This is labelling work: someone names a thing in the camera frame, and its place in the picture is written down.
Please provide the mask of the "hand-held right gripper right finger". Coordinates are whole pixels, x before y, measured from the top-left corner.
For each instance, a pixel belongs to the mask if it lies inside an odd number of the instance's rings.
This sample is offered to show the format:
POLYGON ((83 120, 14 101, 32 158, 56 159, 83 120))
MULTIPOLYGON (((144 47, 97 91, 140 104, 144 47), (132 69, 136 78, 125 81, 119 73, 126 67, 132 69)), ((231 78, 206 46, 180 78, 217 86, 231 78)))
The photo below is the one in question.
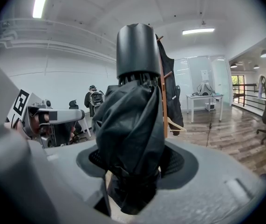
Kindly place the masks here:
POLYGON ((174 139, 116 145, 111 171, 117 170, 134 199, 160 171, 156 193, 135 224, 238 224, 266 196, 266 175, 221 151, 174 139))

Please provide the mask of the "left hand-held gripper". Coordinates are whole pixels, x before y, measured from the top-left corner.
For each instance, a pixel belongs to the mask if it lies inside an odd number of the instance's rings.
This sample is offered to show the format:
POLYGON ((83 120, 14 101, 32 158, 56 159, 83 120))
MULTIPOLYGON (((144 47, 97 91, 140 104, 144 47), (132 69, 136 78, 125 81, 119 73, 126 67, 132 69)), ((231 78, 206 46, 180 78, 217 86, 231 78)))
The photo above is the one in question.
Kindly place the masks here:
POLYGON ((51 109, 51 102, 41 99, 34 93, 20 90, 5 120, 5 126, 18 131, 27 140, 35 140, 43 148, 59 147, 67 144, 76 121, 82 120, 85 113, 80 109, 51 109), (30 129, 28 106, 36 106, 37 114, 47 114, 48 122, 53 128, 41 128, 40 133, 34 134, 30 129))

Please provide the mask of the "person's left hand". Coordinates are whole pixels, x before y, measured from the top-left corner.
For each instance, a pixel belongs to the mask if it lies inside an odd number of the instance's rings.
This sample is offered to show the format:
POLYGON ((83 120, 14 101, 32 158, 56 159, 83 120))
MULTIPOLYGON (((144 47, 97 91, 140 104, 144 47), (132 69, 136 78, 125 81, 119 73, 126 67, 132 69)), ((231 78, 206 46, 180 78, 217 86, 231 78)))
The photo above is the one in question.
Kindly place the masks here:
POLYGON ((49 124, 49 115, 45 112, 37 113, 30 118, 30 123, 33 133, 39 134, 41 132, 41 126, 49 124))

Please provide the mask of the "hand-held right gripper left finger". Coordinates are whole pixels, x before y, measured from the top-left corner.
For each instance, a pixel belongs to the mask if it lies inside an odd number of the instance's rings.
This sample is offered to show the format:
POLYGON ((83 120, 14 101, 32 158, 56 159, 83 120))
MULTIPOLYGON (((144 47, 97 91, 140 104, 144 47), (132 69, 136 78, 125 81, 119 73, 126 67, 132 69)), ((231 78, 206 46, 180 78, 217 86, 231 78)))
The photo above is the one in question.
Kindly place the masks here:
POLYGON ((4 126, 19 94, 0 68, 0 219, 16 224, 109 224, 105 172, 94 141, 43 148, 4 126))

